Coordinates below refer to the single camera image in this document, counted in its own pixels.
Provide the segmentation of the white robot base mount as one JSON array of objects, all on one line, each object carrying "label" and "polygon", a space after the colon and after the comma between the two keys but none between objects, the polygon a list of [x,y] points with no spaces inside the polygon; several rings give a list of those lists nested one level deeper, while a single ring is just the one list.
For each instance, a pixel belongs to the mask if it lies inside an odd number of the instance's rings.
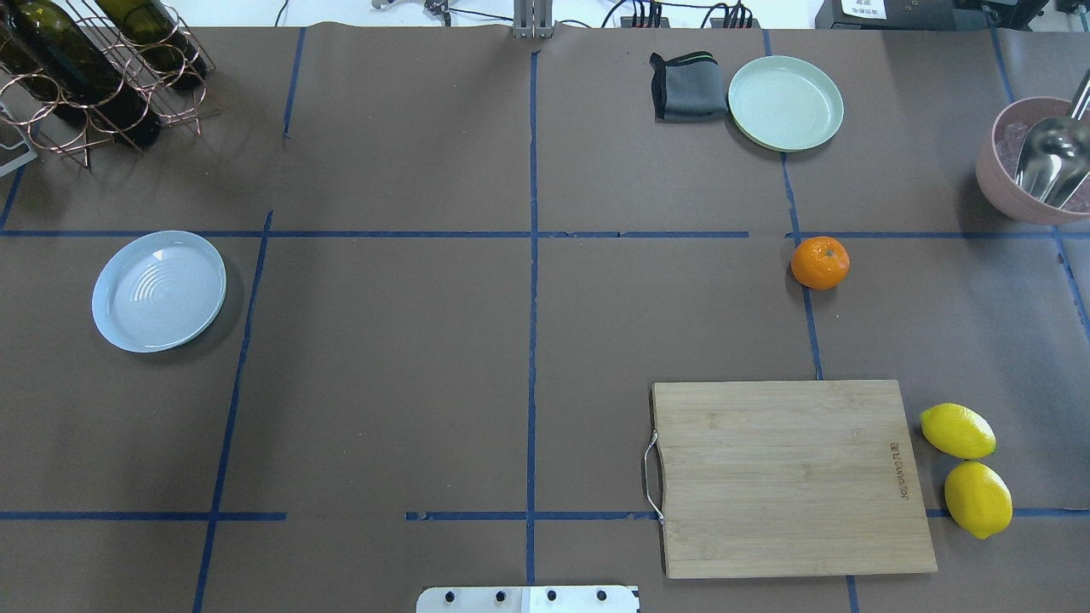
[{"label": "white robot base mount", "polygon": [[623,585],[433,587],[416,612],[640,612],[639,589]]}]

